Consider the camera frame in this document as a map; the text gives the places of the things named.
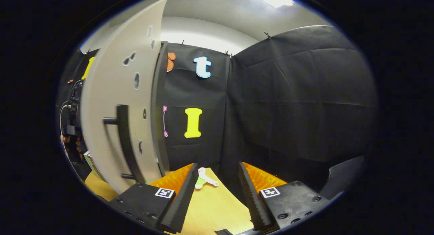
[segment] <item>black fabric backdrop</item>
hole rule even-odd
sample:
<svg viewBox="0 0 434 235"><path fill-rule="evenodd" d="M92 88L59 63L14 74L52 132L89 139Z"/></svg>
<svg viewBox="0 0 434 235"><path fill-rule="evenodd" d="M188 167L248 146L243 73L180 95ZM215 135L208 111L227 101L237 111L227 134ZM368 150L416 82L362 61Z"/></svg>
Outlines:
<svg viewBox="0 0 434 235"><path fill-rule="evenodd" d="M164 105L171 171L211 167L244 202L237 163L319 192L329 168L365 154L375 132L372 73L336 28L312 26L265 39L233 56L169 43L176 54ZM208 79L193 59L211 61ZM185 138L186 108L200 108L198 138Z"/></svg>

